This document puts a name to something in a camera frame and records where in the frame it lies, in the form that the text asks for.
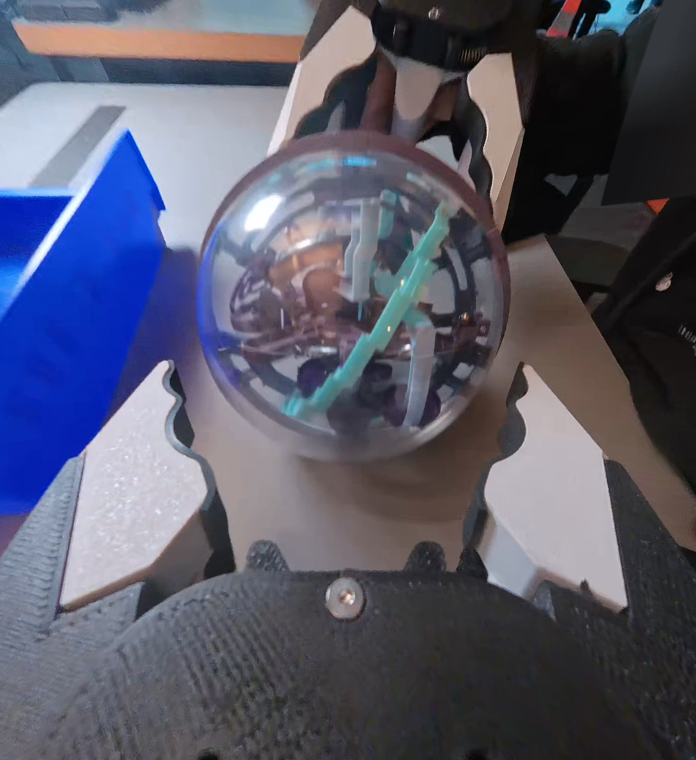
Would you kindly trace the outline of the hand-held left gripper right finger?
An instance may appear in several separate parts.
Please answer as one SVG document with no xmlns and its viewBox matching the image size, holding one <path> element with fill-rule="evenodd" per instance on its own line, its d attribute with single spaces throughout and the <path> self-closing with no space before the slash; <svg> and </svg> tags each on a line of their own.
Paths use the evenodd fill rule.
<svg viewBox="0 0 696 760">
<path fill-rule="evenodd" d="M 525 600 L 551 582 L 625 609 L 605 456 L 532 366 L 514 375 L 497 443 L 464 523 L 488 581 Z"/>
</svg>

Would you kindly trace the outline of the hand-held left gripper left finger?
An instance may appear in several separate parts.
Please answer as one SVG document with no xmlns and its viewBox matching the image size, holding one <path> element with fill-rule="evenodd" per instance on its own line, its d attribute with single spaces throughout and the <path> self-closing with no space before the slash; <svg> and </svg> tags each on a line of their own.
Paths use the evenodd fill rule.
<svg viewBox="0 0 696 760">
<path fill-rule="evenodd" d="M 173 362 L 161 362 L 88 444 L 59 603 L 147 584 L 160 600 L 235 571 L 226 509 Z"/>
</svg>

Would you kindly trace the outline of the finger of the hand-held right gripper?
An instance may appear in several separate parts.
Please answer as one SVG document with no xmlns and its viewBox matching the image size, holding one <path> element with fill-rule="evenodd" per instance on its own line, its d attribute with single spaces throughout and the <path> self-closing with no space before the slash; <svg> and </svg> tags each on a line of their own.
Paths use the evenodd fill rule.
<svg viewBox="0 0 696 760">
<path fill-rule="evenodd" d="M 376 1 L 321 1 L 305 37 L 283 107 L 269 142 L 276 153 L 291 140 L 340 131 L 350 117 L 349 100 L 365 95 L 357 84 L 376 50 L 372 14 Z"/>
<path fill-rule="evenodd" d="M 490 52 L 471 69 L 441 71 L 441 82 L 460 81 L 449 121 L 450 138 L 460 143 L 457 173 L 502 231 L 525 132 L 514 55 Z"/>
</svg>

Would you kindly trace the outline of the clear plastic maze ball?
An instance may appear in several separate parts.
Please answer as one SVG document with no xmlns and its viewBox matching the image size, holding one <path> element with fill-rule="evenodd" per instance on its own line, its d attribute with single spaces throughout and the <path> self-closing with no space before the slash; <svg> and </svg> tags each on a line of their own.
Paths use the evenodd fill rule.
<svg viewBox="0 0 696 760">
<path fill-rule="evenodd" d="M 210 373 L 268 439 L 317 461 L 412 451 L 457 420 L 503 341 L 510 269 L 485 193 L 370 131 L 288 141 L 204 240 Z"/>
</svg>

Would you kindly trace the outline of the person's right hand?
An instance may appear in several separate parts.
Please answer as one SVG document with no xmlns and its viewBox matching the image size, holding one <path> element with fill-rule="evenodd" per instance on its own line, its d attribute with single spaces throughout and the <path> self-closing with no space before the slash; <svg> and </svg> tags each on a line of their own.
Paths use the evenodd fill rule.
<svg viewBox="0 0 696 760">
<path fill-rule="evenodd" d="M 360 128 L 389 135 L 393 122 L 396 70 L 385 63 L 383 60 L 377 63 L 374 79 L 366 92 Z"/>
</svg>

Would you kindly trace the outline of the long wooden table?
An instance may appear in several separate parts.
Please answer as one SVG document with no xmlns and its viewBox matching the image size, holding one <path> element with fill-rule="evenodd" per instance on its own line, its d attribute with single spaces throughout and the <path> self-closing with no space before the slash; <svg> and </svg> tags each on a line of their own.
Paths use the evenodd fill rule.
<svg viewBox="0 0 696 760">
<path fill-rule="evenodd" d="M 33 54 L 62 58 L 295 64 L 304 35 L 13 21 Z"/>
</svg>

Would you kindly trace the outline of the blue plastic bin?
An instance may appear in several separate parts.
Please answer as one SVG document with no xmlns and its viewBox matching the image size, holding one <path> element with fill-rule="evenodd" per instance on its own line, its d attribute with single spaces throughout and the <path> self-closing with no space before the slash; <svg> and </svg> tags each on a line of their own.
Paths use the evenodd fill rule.
<svg viewBox="0 0 696 760">
<path fill-rule="evenodd" d="M 0 191 L 0 515 L 31 511 L 100 430 L 163 260 L 125 131 L 76 192 Z"/>
</svg>

